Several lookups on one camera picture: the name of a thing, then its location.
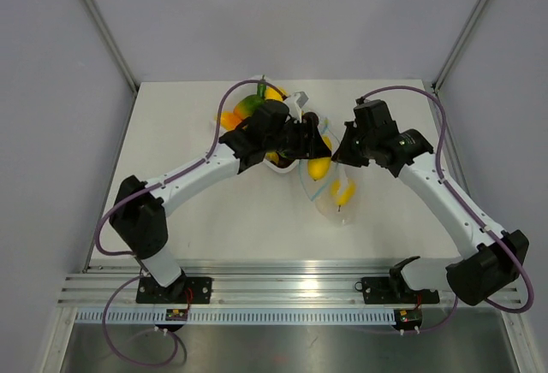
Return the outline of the yellow lemon toy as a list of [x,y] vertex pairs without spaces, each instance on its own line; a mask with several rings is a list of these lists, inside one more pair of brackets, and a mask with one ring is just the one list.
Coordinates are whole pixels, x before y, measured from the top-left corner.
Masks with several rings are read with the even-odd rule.
[[321,181],[329,173],[331,168],[331,159],[321,157],[307,161],[307,173],[313,181]]

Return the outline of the clear zip bag teal zipper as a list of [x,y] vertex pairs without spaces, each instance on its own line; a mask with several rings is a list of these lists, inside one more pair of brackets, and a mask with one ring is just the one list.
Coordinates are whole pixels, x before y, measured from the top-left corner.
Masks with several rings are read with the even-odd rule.
[[349,225],[360,203],[360,185],[354,168],[327,159],[300,160],[302,189],[318,212],[336,226]]

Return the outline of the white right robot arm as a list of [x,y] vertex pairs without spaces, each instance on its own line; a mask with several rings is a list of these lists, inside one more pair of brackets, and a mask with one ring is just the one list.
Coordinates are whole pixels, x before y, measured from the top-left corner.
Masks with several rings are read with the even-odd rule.
[[411,257],[389,272],[390,295],[410,300],[422,290],[450,289],[467,305],[487,301],[520,277],[529,247],[520,230],[506,231],[451,178],[417,130],[400,132],[386,102],[359,99],[333,161],[356,168],[375,162],[409,187],[453,240],[457,258]]

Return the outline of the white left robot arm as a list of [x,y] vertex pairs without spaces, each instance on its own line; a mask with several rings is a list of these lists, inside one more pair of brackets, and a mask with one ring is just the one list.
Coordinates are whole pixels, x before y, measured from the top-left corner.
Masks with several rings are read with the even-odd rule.
[[292,116],[286,104],[267,100],[203,157],[159,179],[131,175],[122,181],[109,223],[151,277],[155,302],[191,297],[188,278],[167,246],[168,216],[208,187],[262,163],[269,152],[295,160],[331,156],[315,113]]

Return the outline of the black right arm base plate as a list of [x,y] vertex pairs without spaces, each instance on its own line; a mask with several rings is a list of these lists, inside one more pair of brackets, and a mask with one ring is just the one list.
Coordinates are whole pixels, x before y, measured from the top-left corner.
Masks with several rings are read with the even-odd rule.
[[435,305],[440,303],[437,291],[423,289],[396,290],[388,276],[362,277],[354,284],[354,290],[363,296],[366,305]]

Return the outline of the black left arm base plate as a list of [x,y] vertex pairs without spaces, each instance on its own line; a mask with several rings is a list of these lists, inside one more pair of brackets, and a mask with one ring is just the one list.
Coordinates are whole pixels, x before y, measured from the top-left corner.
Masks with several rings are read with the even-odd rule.
[[208,305],[211,302],[211,277],[181,276],[168,287],[152,277],[139,281],[135,301],[145,305]]

